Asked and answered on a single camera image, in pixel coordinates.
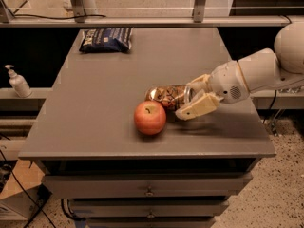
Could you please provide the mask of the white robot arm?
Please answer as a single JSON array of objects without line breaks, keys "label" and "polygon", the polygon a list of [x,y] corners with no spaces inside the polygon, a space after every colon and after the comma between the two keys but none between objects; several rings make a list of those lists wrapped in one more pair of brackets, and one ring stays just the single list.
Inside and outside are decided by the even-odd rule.
[{"label": "white robot arm", "polygon": [[234,104],[262,90],[304,86],[304,23],[291,23],[276,36],[274,47],[216,67],[187,84],[193,98],[175,111],[184,121]]}]

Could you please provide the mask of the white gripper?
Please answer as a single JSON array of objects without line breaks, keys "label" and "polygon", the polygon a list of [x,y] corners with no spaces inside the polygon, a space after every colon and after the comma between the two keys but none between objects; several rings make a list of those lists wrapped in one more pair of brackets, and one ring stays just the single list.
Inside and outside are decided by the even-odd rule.
[{"label": "white gripper", "polygon": [[[215,111],[220,99],[224,104],[234,104],[249,97],[249,89],[237,61],[218,66],[211,74],[202,74],[187,85],[198,94],[175,112],[184,121]],[[204,93],[209,92],[210,87],[215,94]]]}]

